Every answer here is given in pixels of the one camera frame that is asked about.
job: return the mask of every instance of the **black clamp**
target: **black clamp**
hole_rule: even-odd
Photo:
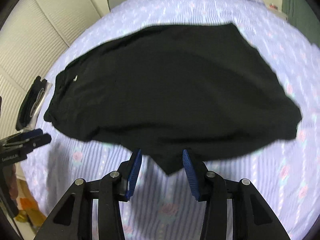
[[[49,214],[35,240],[91,240],[92,203],[98,199],[100,240],[125,240],[119,201],[133,195],[142,162],[141,150],[135,150],[117,171],[102,179],[86,182],[76,179]]]
[[[41,129],[16,133],[0,140],[0,198],[11,217],[19,213],[16,202],[10,198],[6,183],[6,178],[12,175],[12,165],[26,160],[28,153],[50,142],[51,136],[43,134]]]
[[[225,240],[227,199],[232,199],[233,240],[290,240],[268,203],[248,179],[223,179],[197,160],[191,149],[183,151],[183,166],[192,195],[206,201],[200,240]]]
[[[183,166],[193,196],[206,201],[200,240],[225,240],[227,199],[233,203],[233,240],[290,240],[282,224],[248,179],[223,179],[187,149]],[[92,202],[99,199],[100,240],[125,240],[119,201],[133,195],[142,156],[139,149],[100,180],[77,179],[52,210],[35,240],[92,240]]]

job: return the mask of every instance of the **black shirt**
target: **black shirt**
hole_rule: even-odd
[[[167,25],[71,62],[44,119],[78,140],[141,148],[170,174],[187,147],[209,161],[294,139],[301,114],[233,24]]]

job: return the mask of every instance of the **metal screw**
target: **metal screw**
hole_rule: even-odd
[[[248,186],[248,185],[250,184],[250,180],[248,180],[248,179],[243,179],[243,180],[242,180],[242,184]]]
[[[75,181],[75,184],[78,185],[78,186],[83,184],[83,183],[84,183],[83,179],[76,179],[76,181]]]
[[[110,173],[110,176],[113,177],[113,178],[116,178],[120,175],[120,173],[118,171],[113,171]]]
[[[208,171],[207,172],[207,177],[213,178],[214,176],[216,176],[216,174],[213,171]]]

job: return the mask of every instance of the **light blue bedsheet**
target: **light blue bedsheet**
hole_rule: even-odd
[[[260,0],[128,0],[86,30],[57,60],[46,79],[54,86],[56,75],[73,59],[146,26],[229,22],[258,48],[288,96],[300,106],[303,120],[295,141],[279,141],[241,158],[209,162],[207,167],[225,179],[250,179],[291,239],[302,240],[320,214],[320,51]],[[52,142],[29,154],[22,164],[29,188],[46,215],[75,179],[101,179],[131,154],[121,146],[67,138],[44,122],[53,91],[54,87],[37,123],[51,134]],[[94,238],[96,208],[95,204]],[[205,204],[192,197],[183,170],[167,177],[144,156],[135,194],[120,208],[126,239],[198,240]],[[229,220],[228,239],[231,225]]]

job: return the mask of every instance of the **blue gripper pad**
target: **blue gripper pad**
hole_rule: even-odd
[[[130,175],[128,177],[128,190],[125,194],[125,197],[127,198],[127,200],[130,200],[130,198],[133,196],[134,189],[136,187],[137,180],[138,180],[141,163],[142,163],[142,154],[141,154],[141,150],[139,150],[134,160],[134,164],[132,166]]]
[[[199,182],[196,177],[196,172],[192,166],[192,162],[190,160],[189,154],[187,150],[183,150],[182,152],[182,162],[183,162],[183,167],[186,172],[189,186],[191,189],[192,195],[195,197],[197,201],[200,200],[200,192],[199,192]]]
[[[21,140],[26,140],[32,137],[43,135],[43,132],[41,129],[35,129],[32,131],[24,132],[21,134]]]

